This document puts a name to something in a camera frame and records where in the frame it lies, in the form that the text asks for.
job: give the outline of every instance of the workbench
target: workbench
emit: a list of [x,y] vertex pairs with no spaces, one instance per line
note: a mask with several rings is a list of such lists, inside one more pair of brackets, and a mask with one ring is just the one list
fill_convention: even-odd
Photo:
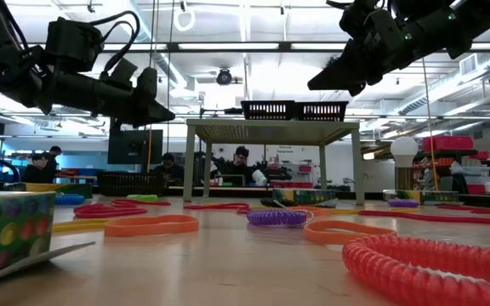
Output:
[[188,119],[183,200],[191,201],[194,173],[194,143],[196,136],[207,145],[203,196],[209,196],[209,174],[213,144],[236,145],[310,145],[319,147],[321,187],[327,188],[325,149],[332,142],[351,135],[356,204],[364,204],[364,181],[359,123],[255,121],[233,119]]

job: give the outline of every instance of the man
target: man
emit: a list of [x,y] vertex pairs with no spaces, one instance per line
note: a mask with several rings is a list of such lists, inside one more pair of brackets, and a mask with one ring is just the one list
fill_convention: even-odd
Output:
[[[234,162],[225,164],[223,167],[217,166],[222,174],[235,174],[245,176],[245,185],[254,183],[253,173],[247,167],[248,150],[244,146],[238,146],[236,154],[234,154]],[[236,186],[241,186],[243,181],[241,178],[224,177],[223,180],[227,183],[233,183]]]
[[169,182],[182,183],[185,179],[185,169],[175,163],[175,156],[166,153],[162,156],[162,165],[158,165],[152,171],[154,173],[163,173],[168,177]]
[[27,165],[22,182],[37,184],[52,184],[54,175],[46,171],[48,160],[44,154],[34,154],[31,156],[31,165]]
[[45,158],[47,159],[47,166],[43,171],[46,172],[46,176],[51,178],[51,182],[54,181],[54,176],[58,172],[58,162],[56,161],[56,156],[61,154],[61,148],[57,145],[50,148],[50,151],[45,154]]

